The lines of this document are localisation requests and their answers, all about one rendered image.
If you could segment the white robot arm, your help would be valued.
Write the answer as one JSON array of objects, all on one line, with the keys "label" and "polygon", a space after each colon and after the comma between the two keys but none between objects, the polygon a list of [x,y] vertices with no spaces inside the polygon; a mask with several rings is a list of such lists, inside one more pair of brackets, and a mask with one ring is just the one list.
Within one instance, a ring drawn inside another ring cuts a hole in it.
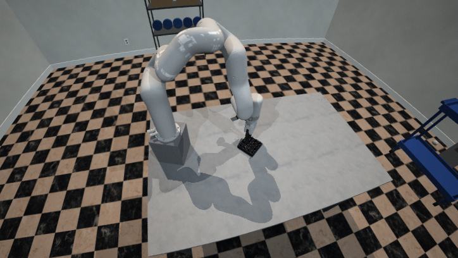
[{"label": "white robot arm", "polygon": [[159,47],[144,69],[140,96],[155,126],[147,130],[150,136],[155,135],[161,142],[171,142],[179,136],[180,127],[173,117],[166,82],[175,79],[196,54],[217,51],[224,56],[228,84],[233,94],[230,101],[235,114],[230,119],[259,119],[263,97],[258,93],[251,94],[245,47],[218,22],[203,18],[196,27],[178,33],[169,45]]}]

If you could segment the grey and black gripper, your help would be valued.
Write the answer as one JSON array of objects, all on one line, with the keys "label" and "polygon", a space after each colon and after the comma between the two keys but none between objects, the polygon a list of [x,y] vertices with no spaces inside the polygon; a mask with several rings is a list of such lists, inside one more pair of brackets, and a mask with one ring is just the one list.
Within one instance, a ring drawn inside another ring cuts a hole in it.
[{"label": "grey and black gripper", "polygon": [[251,135],[253,134],[255,128],[257,125],[257,120],[256,121],[245,121],[245,127],[244,127],[244,133],[247,138],[250,138]]}]

